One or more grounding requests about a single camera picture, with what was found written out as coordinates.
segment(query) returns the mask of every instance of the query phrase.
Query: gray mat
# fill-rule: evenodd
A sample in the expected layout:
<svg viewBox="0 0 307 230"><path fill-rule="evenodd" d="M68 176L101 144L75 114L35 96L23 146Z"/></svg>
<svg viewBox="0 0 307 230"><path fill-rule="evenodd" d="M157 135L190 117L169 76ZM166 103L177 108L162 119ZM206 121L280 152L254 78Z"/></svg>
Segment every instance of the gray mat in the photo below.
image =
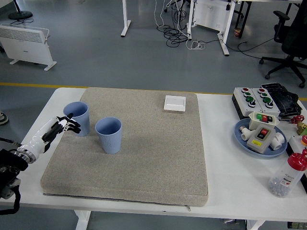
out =
<svg viewBox="0 0 307 230"><path fill-rule="evenodd" d="M185 112L166 112L166 95L185 96ZM89 88L86 137L65 132L41 179L46 195L201 207L208 199L197 96L192 93ZM106 154L95 123L123 123L121 150Z"/></svg>

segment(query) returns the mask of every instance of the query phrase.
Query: yellow floor line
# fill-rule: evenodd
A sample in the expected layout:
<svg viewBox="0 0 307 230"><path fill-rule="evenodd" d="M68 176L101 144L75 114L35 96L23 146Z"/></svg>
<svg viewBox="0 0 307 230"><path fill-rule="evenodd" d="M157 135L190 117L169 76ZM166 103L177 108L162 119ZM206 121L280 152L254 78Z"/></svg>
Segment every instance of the yellow floor line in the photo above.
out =
<svg viewBox="0 0 307 230"><path fill-rule="evenodd" d="M7 83L0 82L2 86L21 86L21 87L38 87L38 88L88 88L88 86L74 86L74 85L44 85L44 84L28 84L28 83Z"/></svg>
<svg viewBox="0 0 307 230"><path fill-rule="evenodd" d="M20 87L38 87L38 88L84 88L87 89L89 86L75 86L75 85L47 85L47 84L29 84L29 83L10 83L0 82L0 86L20 86ZM218 93L218 92L192 92L202 94L218 94L218 95L232 95L231 93ZM300 101L307 101L307 98L300 97Z"/></svg>

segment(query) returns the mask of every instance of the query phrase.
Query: ribbed plastic cup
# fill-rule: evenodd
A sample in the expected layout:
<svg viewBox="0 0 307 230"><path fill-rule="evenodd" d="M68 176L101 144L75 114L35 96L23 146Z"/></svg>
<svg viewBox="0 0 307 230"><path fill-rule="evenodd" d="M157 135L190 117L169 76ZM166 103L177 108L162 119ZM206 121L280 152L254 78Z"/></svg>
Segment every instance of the ribbed plastic cup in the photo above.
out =
<svg viewBox="0 0 307 230"><path fill-rule="evenodd" d="M100 143L108 154L119 152L121 147L122 123L116 117L105 117L100 119L95 130L98 133Z"/></svg>
<svg viewBox="0 0 307 230"><path fill-rule="evenodd" d="M90 112L89 107L84 102L72 102L65 106L63 113L67 116L73 113L73 119L78 122L80 126L80 133L75 133L78 137L84 137L90 132Z"/></svg>

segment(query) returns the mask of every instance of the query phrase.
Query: black base stand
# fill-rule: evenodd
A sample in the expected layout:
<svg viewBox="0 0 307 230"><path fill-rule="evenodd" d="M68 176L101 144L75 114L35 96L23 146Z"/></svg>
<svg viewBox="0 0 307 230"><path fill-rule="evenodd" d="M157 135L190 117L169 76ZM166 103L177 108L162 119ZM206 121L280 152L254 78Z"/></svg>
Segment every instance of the black base stand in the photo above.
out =
<svg viewBox="0 0 307 230"><path fill-rule="evenodd" d="M18 20L19 21L19 20L23 20L23 19L32 17L32 13L31 12L29 12L29 11L20 11L19 6L18 6L16 0L14 0L14 3L15 3L17 12L10 13L9 14L9 19Z"/></svg>

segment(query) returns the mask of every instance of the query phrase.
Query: plastic bottle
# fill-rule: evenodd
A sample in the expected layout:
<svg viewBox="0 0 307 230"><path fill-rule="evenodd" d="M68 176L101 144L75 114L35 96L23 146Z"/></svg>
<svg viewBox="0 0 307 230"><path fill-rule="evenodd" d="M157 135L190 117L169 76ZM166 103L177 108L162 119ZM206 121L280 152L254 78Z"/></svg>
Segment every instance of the plastic bottle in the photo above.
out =
<svg viewBox="0 0 307 230"><path fill-rule="evenodd" d="M307 169L307 149L293 153L269 181L269 191L280 198L287 197Z"/></svg>

